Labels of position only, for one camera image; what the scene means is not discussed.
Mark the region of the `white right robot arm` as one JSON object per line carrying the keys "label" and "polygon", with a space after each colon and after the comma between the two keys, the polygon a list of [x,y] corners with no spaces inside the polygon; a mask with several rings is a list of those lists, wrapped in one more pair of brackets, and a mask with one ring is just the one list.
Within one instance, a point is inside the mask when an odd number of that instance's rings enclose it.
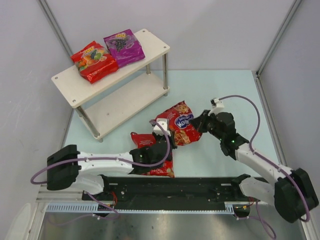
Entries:
{"label": "white right robot arm", "polygon": [[216,137],[225,156],[245,164],[263,177],[263,181],[245,174],[237,177],[234,184],[242,195],[274,206],[289,223],[309,221],[310,211],[319,205],[319,200],[304,169],[276,164],[253,149],[250,141],[237,133],[231,113],[214,114],[204,110],[190,123],[198,132]]}

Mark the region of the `purple grape candy bag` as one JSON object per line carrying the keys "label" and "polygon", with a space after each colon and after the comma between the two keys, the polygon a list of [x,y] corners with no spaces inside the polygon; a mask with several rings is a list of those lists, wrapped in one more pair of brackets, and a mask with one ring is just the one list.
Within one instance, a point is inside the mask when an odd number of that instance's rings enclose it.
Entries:
{"label": "purple grape candy bag", "polygon": [[143,60],[146,57],[141,43],[131,29],[104,37],[103,40],[119,68]]}

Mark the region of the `red matryoshka candy bag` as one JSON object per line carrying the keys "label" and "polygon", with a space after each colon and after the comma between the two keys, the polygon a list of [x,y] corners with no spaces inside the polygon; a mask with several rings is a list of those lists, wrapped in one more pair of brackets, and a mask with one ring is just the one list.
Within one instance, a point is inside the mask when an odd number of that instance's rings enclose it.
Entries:
{"label": "red matryoshka candy bag", "polygon": [[157,119],[167,119],[168,128],[174,134],[174,141],[177,146],[185,146],[197,142],[202,134],[191,125],[194,119],[191,108],[181,101],[171,108],[156,116]]}
{"label": "red matryoshka candy bag", "polygon": [[173,160],[167,160],[169,155],[170,144],[167,141],[167,152],[162,160],[152,160],[150,147],[156,142],[153,133],[138,134],[136,132],[130,133],[133,143],[136,148],[130,151],[133,161],[145,166],[133,165],[132,175],[146,175],[146,176],[161,176],[170,177],[175,176],[173,169]]}

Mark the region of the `red fruit candy bag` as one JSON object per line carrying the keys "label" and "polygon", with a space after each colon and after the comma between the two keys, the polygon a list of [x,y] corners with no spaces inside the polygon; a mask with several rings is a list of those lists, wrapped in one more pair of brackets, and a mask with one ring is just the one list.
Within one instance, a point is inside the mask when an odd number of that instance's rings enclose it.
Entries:
{"label": "red fruit candy bag", "polygon": [[80,76],[90,84],[96,83],[119,69],[115,58],[96,41],[92,41],[70,58]]}

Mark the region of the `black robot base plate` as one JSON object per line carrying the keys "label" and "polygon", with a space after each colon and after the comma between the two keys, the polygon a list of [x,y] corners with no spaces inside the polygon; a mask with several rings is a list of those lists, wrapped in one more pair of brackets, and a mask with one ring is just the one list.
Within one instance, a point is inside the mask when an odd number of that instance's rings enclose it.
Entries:
{"label": "black robot base plate", "polygon": [[92,196],[99,201],[117,203],[133,197],[206,197],[215,202],[252,202],[252,196],[232,185],[233,177],[102,177],[101,193]]}

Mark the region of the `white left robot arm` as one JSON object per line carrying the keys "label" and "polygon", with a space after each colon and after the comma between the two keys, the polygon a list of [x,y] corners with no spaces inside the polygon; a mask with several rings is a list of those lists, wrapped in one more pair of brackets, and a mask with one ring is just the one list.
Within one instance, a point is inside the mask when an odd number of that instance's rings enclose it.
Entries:
{"label": "white left robot arm", "polygon": [[174,135],[130,134],[135,149],[129,152],[107,155],[80,152],[70,144],[47,158],[47,189],[64,190],[69,187],[86,191],[91,195],[105,189],[104,177],[143,175],[159,170],[173,159],[177,148]]}

